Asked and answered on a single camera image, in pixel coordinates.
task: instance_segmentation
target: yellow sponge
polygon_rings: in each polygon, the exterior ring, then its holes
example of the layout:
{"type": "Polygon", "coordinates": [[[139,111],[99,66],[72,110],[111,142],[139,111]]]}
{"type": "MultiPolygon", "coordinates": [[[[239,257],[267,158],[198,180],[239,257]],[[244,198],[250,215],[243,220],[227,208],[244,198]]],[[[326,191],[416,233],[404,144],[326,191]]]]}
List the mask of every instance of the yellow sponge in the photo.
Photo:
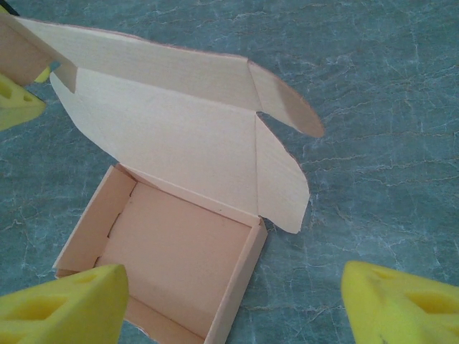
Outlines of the yellow sponge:
{"type": "Polygon", "coordinates": [[[0,343],[117,343],[128,303],[123,265],[106,265],[0,297],[0,343]]]}
{"type": "Polygon", "coordinates": [[[341,294],[356,344],[458,344],[459,288],[348,262],[341,294]]]}
{"type": "Polygon", "coordinates": [[[0,131],[40,116],[46,104],[0,74],[0,131]]]}

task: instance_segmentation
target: cardboard box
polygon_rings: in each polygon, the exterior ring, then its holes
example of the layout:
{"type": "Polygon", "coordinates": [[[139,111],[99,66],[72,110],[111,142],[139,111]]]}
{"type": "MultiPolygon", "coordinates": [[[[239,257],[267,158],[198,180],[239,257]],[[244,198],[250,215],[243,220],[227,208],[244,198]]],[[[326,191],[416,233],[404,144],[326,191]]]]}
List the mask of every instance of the cardboard box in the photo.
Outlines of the cardboard box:
{"type": "Polygon", "coordinates": [[[68,239],[57,276],[124,264],[128,321],[163,344],[223,343],[267,236],[261,216],[296,233],[309,198],[300,167],[257,112],[316,137],[317,115],[244,57],[0,20],[22,50],[60,62],[51,81],[69,116],[120,162],[68,239]]]}

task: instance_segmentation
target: box tuck flap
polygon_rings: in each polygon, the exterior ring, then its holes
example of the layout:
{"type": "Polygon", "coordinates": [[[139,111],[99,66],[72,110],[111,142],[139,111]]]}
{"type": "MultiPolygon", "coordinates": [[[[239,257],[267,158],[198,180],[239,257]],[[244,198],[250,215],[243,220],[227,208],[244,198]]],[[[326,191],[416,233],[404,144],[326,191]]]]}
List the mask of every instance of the box tuck flap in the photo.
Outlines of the box tuck flap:
{"type": "Polygon", "coordinates": [[[61,63],[51,81],[69,116],[128,170],[300,230],[306,178],[256,112],[315,137],[323,127],[275,75],[244,57],[1,19],[61,63]]]}

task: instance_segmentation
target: gray marble surface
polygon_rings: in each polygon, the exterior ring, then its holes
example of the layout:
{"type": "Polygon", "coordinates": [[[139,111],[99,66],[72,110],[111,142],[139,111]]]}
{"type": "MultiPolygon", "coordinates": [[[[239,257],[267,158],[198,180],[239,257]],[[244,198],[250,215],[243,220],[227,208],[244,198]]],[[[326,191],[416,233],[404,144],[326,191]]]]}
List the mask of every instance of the gray marble surface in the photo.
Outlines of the gray marble surface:
{"type": "MultiPolygon", "coordinates": [[[[270,234],[228,343],[353,343],[340,296],[359,259],[459,285],[459,6],[440,1],[11,0],[20,14],[237,53],[316,109],[312,139],[267,118],[300,161],[302,232],[270,234]]],[[[113,159],[49,85],[40,118],[0,133],[0,294],[52,263],[113,159]]],[[[123,327],[120,343],[149,343],[123,327]]]]}

